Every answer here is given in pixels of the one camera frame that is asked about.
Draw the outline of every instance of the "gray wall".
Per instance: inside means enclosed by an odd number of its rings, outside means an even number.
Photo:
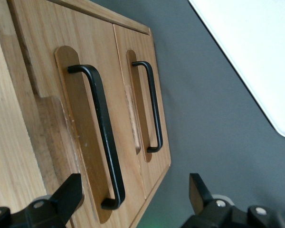
[[[92,1],[154,35],[172,165],[138,227],[178,228],[193,214],[191,172],[242,210],[253,204],[285,209],[285,138],[187,0]]]

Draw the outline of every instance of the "wooden panel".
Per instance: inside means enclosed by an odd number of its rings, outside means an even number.
[[[19,41],[7,2],[0,0],[0,44],[7,61],[8,70],[15,88],[28,135],[32,143],[42,179],[48,194],[53,194],[65,181],[57,181],[56,173],[45,139],[44,126],[40,121],[29,76],[22,58]]]
[[[161,176],[162,172],[166,168],[166,166],[170,165],[171,163],[168,136],[167,136],[165,117],[162,105],[162,94],[161,94],[158,70],[156,65],[153,39],[149,35],[125,29],[118,25],[114,25],[114,30],[115,30],[117,49],[124,79],[123,82],[125,86],[129,85],[131,81],[130,79],[131,77],[133,77],[133,75],[131,75],[133,71],[130,68],[132,66],[129,66],[129,63],[127,61],[127,52],[129,50],[135,52],[137,61],[147,61],[152,65],[153,68],[158,108],[160,113],[160,121],[162,124],[161,129],[163,135],[163,147],[157,153],[152,154],[152,159],[150,162],[145,161],[143,156],[144,153],[138,154],[141,165],[141,173],[144,183],[144,189],[146,195],[148,195],[151,192],[157,180],[159,179],[159,177]],[[152,114],[148,78],[146,75],[146,71],[143,67],[139,67],[139,76],[141,80],[140,82],[141,82],[143,103],[147,118],[147,127],[150,139],[150,145],[148,146],[156,146],[157,141],[156,141],[154,119]]]
[[[90,15],[92,17],[123,26],[144,34],[149,34],[150,29],[134,20],[126,18],[118,13],[110,11],[89,0],[48,0],[59,5],[68,7],[78,12]]]
[[[130,117],[127,110],[112,24],[45,0],[12,0],[9,2],[13,9],[14,21],[18,25],[21,36],[20,43],[24,47],[23,54],[28,69],[30,69],[31,82],[34,83],[40,98],[54,96],[62,104],[68,135],[71,136],[73,153],[78,158],[78,161],[73,162],[79,166],[83,175],[85,201],[73,216],[75,227],[129,227],[144,203],[144,193],[139,161],[131,134]],[[80,156],[81,147],[78,135],[72,129],[72,119],[68,112],[66,98],[55,63],[54,51],[57,47],[64,45],[76,50],[79,54],[80,63],[91,64],[99,71],[104,84],[113,134],[114,137],[116,136],[115,144],[126,186],[126,199],[118,210],[112,212],[110,219],[102,225],[95,217],[95,208],[91,203],[93,197],[91,197],[91,192],[88,190],[87,176],[84,174],[86,167],[84,167]],[[83,92],[87,93],[90,107],[94,107],[86,80],[85,87],[86,91]],[[97,121],[95,110],[91,109],[91,114],[93,121]],[[100,132],[97,131],[96,135],[98,145],[101,145]],[[102,156],[105,157],[103,148],[100,148],[100,150]],[[69,164],[65,164],[66,171],[69,166]]]
[[[46,195],[0,46],[0,206],[12,212]]]
[[[143,204],[142,208],[140,209],[140,211],[138,212],[137,216],[135,217],[133,223],[131,224],[131,226],[130,226],[131,228],[137,227],[139,221],[143,217],[144,212],[147,210],[147,207],[149,206],[153,196],[155,195],[158,187],[160,186],[163,178],[167,174],[169,168],[170,168],[170,165],[167,165],[166,168],[164,169],[164,171],[162,172],[161,176],[159,177],[159,179],[157,180],[153,189],[151,190],[150,194],[148,195],[148,198],[146,199],[145,203]]]

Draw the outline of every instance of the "black metal handle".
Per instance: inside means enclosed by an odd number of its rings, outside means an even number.
[[[98,124],[104,151],[108,163],[110,177],[113,185],[115,199],[106,198],[102,203],[102,209],[114,210],[120,207],[125,198],[124,182],[119,166],[111,121],[109,117],[108,107],[105,99],[103,83],[99,72],[91,65],[74,65],[67,68],[68,73],[83,72],[91,87],[93,101],[96,109]]]
[[[160,114],[159,114],[158,105],[157,105],[156,90],[155,90],[152,66],[150,65],[150,63],[146,61],[132,62],[132,66],[133,67],[144,66],[147,71],[152,110],[153,110],[153,117],[154,117],[155,130],[156,130],[156,139],[157,139],[157,147],[149,147],[147,149],[147,152],[150,152],[150,153],[158,152],[161,149],[162,144],[163,144],[162,127],[161,127]]]

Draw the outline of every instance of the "cabinet edge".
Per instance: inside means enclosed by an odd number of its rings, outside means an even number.
[[[148,195],[145,203],[143,204],[143,206],[141,207],[141,209],[139,210],[138,214],[136,215],[135,219],[133,220],[130,228],[135,228],[137,227],[139,221],[141,220],[141,218],[143,217],[143,214],[145,213],[146,209],[148,208],[153,196],[155,195],[158,187],[160,186],[163,178],[165,177],[165,175],[167,174],[168,170],[170,168],[170,164],[168,164],[166,166],[166,168],[163,170],[161,176],[159,177],[159,179],[157,180],[156,184],[154,185],[153,189],[151,190],[150,194]]]
[[[105,7],[97,5],[90,0],[47,0],[58,5],[70,8],[72,10],[84,13],[86,15],[101,19],[112,24],[150,35],[149,27],[138,23],[132,19],[115,13]]]

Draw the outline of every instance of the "white surface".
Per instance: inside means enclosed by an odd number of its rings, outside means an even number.
[[[285,137],[285,0],[189,0]]]

